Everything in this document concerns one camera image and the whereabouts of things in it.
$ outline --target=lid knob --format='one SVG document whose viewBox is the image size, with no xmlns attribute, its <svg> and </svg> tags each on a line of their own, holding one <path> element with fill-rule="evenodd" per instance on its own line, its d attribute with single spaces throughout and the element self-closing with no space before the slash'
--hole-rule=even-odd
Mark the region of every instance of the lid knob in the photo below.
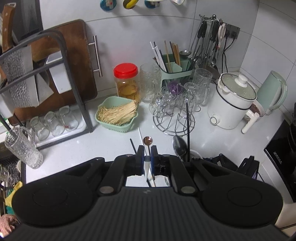
<svg viewBox="0 0 296 241">
<path fill-rule="evenodd" d="M 234 81 L 241 87 L 244 87 L 244 88 L 247 87 L 248 78 L 242 74 L 239 74 L 239 77 L 235 78 Z"/>
</svg>

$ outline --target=chopsticks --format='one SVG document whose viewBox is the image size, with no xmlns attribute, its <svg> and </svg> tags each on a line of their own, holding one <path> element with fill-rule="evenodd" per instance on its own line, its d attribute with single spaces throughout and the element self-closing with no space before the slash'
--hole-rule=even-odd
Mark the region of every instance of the chopsticks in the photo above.
<svg viewBox="0 0 296 241">
<path fill-rule="evenodd" d="M 166 41 L 165 41 L 165 52 L 166 52 L 166 57 L 167 57 L 167 62 L 168 62 L 168 67 L 166 66 L 166 64 L 164 63 L 164 56 L 162 55 L 161 53 L 161 50 L 158 49 L 158 46 L 156 45 L 155 42 L 153 42 L 154 45 L 152 44 L 152 42 L 150 41 L 150 45 L 151 45 L 151 48 L 152 48 L 152 51 L 155 55 L 155 61 L 157 62 L 157 64 L 159 65 L 159 67 L 161 67 L 162 70 L 164 70 L 165 72 L 167 73 L 172 73 L 172 68 L 171 68 L 171 65 L 170 65 L 170 58 L 169 58 L 169 55 L 168 55 L 168 48 L 167 48 L 167 44 L 166 44 Z M 179 54 L 179 47 L 177 44 L 174 44 L 170 41 L 170 47 L 172 49 L 172 53 L 173 53 L 173 56 L 174 56 L 174 61 L 177 65 L 181 66 L 181 59 L 180 59 L 180 54 Z"/>
</svg>

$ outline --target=green basket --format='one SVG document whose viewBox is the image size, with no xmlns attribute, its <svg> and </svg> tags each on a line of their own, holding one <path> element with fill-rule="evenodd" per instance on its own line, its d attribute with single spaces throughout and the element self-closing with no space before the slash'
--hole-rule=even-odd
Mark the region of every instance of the green basket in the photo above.
<svg viewBox="0 0 296 241">
<path fill-rule="evenodd" d="M 106 108 L 110 109 L 112 107 L 120 106 L 120 105 L 123 105 L 123 104 L 128 104 L 128 103 L 130 103 L 132 101 L 133 100 L 118 97 L 118 96 L 110 96 L 110 97 L 106 98 L 104 100 L 104 102 L 98 106 L 98 110 L 97 110 L 96 115 L 95 115 L 96 121 L 99 122 L 103 127 L 107 128 L 107 129 L 110 129 L 110 130 L 113 130 L 113 131 L 118 131 L 118 132 L 127 132 L 131 128 L 134 119 L 137 118 L 138 112 L 137 112 L 136 116 L 134 118 L 132 118 L 131 121 L 128 124 L 124 124 L 122 126 L 116 126 L 116 125 L 112 125 L 112 124 L 108 124 L 108 123 L 99 121 L 97 119 L 97 115 L 98 115 L 99 108 L 101 106 L 105 106 Z"/>
</svg>

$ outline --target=white pot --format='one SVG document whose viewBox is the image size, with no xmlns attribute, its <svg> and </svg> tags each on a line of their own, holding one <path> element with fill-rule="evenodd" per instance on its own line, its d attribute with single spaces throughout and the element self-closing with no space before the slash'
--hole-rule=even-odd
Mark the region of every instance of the white pot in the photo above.
<svg viewBox="0 0 296 241">
<path fill-rule="evenodd" d="M 254 100 L 256 100 L 257 98 L 255 90 L 254 90 L 254 94 L 255 94 L 254 98 L 246 99 L 246 98 L 240 97 L 237 93 L 232 92 L 227 86 L 223 84 L 221 78 L 225 74 L 221 74 L 217 83 L 217 87 L 218 87 L 217 90 L 221 95 L 221 97 L 237 108 L 240 108 L 240 109 L 250 108 Z M 239 87 L 241 87 L 242 90 L 243 88 L 247 87 L 248 79 L 244 75 L 239 74 L 239 76 L 234 75 L 234 77 L 237 77 L 235 78 L 234 81 Z"/>
<path fill-rule="evenodd" d="M 221 83 L 220 79 L 207 109 L 211 124 L 230 130 L 236 128 L 244 116 L 247 115 L 250 120 L 242 129 L 242 133 L 246 133 L 259 118 L 258 113 L 253 113 L 248 109 L 253 101 L 233 93 Z"/>
</svg>

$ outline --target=white tile wall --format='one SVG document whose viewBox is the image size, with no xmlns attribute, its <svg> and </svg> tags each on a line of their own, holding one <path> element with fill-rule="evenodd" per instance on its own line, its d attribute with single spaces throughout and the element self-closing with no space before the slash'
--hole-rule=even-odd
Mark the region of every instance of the white tile wall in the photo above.
<svg viewBox="0 0 296 241">
<path fill-rule="evenodd" d="M 104 76 L 99 78 L 95 74 L 95 79 L 101 97 L 116 92 L 113 68 L 117 64 L 133 62 L 140 67 L 152 61 L 149 41 L 155 41 L 163 52 L 164 40 L 178 43 L 180 50 L 188 49 L 198 28 L 198 14 L 216 14 L 241 28 L 238 39 L 226 53 L 228 68 L 238 70 L 254 28 L 258 0 L 185 0 L 181 6 L 167 0 L 155 9 L 148 9 L 143 0 L 133 9 L 125 9 L 123 0 L 117 0 L 110 12 L 100 8 L 100 0 L 40 0 L 40 9 L 44 29 L 82 19 L 87 24 L 89 41 L 97 35 Z M 91 48 L 90 52 L 95 68 Z"/>
<path fill-rule="evenodd" d="M 271 70 L 287 81 L 288 95 L 281 107 L 291 118 L 296 102 L 296 3 L 260 0 L 254 31 L 241 72 L 263 83 Z"/>
</svg>

